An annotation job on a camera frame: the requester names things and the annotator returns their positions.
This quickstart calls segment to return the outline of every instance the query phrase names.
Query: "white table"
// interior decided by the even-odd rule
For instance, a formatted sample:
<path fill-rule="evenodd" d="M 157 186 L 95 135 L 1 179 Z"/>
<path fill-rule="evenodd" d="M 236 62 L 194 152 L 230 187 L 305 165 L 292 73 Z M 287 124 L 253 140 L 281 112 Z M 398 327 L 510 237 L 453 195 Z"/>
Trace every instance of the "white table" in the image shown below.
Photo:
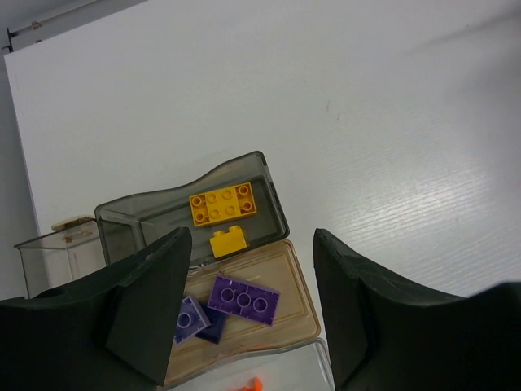
<path fill-rule="evenodd" d="M 316 227 L 451 293 L 521 279 L 517 3 L 150 0 L 8 55 L 40 232 L 259 149 L 316 304 Z"/>

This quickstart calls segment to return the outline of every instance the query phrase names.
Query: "lego brick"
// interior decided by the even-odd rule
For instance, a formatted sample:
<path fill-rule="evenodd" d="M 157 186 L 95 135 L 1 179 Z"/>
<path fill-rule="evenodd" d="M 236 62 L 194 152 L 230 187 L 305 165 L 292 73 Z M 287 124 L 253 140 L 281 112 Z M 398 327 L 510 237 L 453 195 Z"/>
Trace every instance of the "lego brick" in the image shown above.
<path fill-rule="evenodd" d="M 273 289 L 217 275 L 208 308 L 273 326 L 279 298 Z"/>
<path fill-rule="evenodd" d="M 201 340 L 207 340 L 208 342 L 219 345 L 228 315 L 221 311 L 212 310 L 204 303 L 200 304 L 204 313 L 208 317 L 208 320 L 210 321 L 210 326 L 198 332 L 195 334 L 195 336 Z"/>
<path fill-rule="evenodd" d="M 193 296 L 187 296 L 181 302 L 173 340 L 177 345 L 180 345 L 208 326 L 210 326 L 210 321 L 197 299 Z"/>
<path fill-rule="evenodd" d="M 250 182 L 190 197 L 194 226 L 211 226 L 257 212 Z"/>
<path fill-rule="evenodd" d="M 235 253 L 247 247 L 246 237 L 240 226 L 231 226 L 228 232 L 217 231 L 210 239 L 213 256 L 215 258 Z"/>

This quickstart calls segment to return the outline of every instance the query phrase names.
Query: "purple block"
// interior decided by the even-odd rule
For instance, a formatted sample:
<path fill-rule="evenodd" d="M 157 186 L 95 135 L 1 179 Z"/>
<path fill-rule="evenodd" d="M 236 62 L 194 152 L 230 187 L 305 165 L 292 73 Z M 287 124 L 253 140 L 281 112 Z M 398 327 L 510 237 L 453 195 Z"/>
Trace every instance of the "purple block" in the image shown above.
<path fill-rule="evenodd" d="M 173 340 L 176 345 L 180 345 L 208 326 L 210 326 L 210 321 L 197 299 L 193 296 L 187 296 L 181 301 Z"/>
<path fill-rule="evenodd" d="M 279 297 L 273 289 L 217 275 L 208 308 L 273 326 Z"/>

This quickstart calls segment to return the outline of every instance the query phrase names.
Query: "lego stud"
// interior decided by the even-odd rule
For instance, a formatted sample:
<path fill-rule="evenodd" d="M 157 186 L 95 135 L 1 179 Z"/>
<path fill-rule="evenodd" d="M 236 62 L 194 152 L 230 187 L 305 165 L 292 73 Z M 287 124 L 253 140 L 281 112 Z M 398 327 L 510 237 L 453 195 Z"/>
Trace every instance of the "lego stud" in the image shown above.
<path fill-rule="evenodd" d="M 187 314 L 186 312 L 179 314 L 179 318 L 177 318 L 177 326 L 179 328 L 187 328 L 190 326 L 190 323 L 192 323 L 192 317 L 190 314 Z"/>
<path fill-rule="evenodd" d="M 246 201 L 246 202 L 244 202 L 244 203 L 241 205 L 241 209 L 242 209 L 244 212 L 249 212 L 250 210 L 253 209 L 253 205 L 252 205 L 251 202 Z"/>
<path fill-rule="evenodd" d="M 249 192 L 250 192 L 250 189 L 248 189 L 247 186 L 242 185 L 242 186 L 239 187 L 239 194 L 241 196 L 245 196 Z"/>
<path fill-rule="evenodd" d="M 230 288 L 224 288 L 221 292 L 221 299 L 225 303 L 231 302 L 233 299 L 235 299 L 235 292 L 232 291 Z"/>
<path fill-rule="evenodd" d="M 201 199 L 201 197 L 192 198 L 192 205 L 194 205 L 196 208 L 198 208 L 202 204 L 203 204 L 203 200 Z"/>
<path fill-rule="evenodd" d="M 239 307 L 248 307 L 251 302 L 252 298 L 247 293 L 241 293 L 237 296 L 237 304 L 239 304 Z"/>
<path fill-rule="evenodd" d="M 257 297 L 254 301 L 253 301 L 253 309 L 256 311 L 256 312 L 264 312 L 266 311 L 266 309 L 268 308 L 268 302 L 266 301 L 266 299 L 263 299 L 262 297 Z"/>
<path fill-rule="evenodd" d="M 196 220 L 197 222 L 203 222 L 205 218 L 206 218 L 206 217 L 205 217 L 202 213 L 197 213 L 197 214 L 195 215 L 195 220 Z"/>

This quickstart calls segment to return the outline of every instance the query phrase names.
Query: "yellow lego brick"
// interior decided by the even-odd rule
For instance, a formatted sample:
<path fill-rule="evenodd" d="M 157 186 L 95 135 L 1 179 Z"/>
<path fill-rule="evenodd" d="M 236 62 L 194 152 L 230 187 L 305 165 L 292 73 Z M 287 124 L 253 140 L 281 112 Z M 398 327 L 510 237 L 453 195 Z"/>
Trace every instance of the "yellow lego brick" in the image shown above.
<path fill-rule="evenodd" d="M 190 197 L 194 226 L 211 226 L 257 213 L 250 182 Z"/>
<path fill-rule="evenodd" d="M 215 258 L 235 253 L 247 247 L 246 237 L 240 226 L 231 226 L 228 232 L 217 231 L 210 239 L 213 256 Z"/>

